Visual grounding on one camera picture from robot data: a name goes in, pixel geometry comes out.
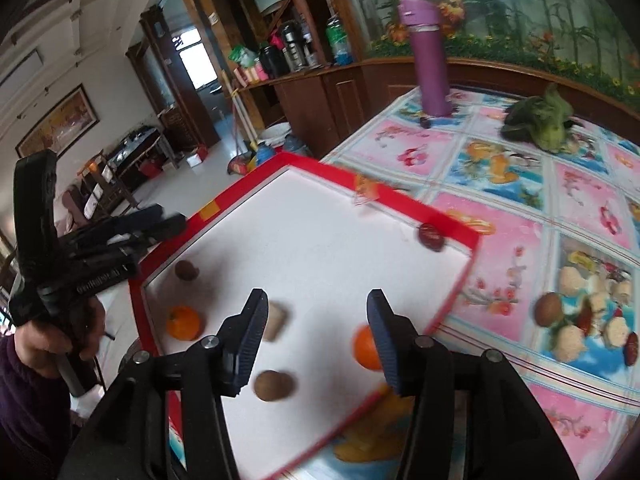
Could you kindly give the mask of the left hand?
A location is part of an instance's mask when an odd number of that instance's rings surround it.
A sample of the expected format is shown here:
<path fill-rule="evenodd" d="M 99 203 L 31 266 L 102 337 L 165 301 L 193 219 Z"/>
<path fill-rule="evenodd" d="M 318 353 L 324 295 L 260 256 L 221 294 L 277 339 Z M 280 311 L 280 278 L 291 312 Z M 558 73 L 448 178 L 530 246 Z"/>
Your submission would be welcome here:
<path fill-rule="evenodd" d="M 92 321 L 85 347 L 79 353 L 83 361 L 90 361 L 96 356 L 105 330 L 105 310 L 101 301 L 91 298 L 88 305 L 92 310 Z M 36 320 L 17 327 L 14 347 L 24 365 L 47 379 L 60 377 L 56 357 L 73 350 L 72 342 L 58 328 Z"/>

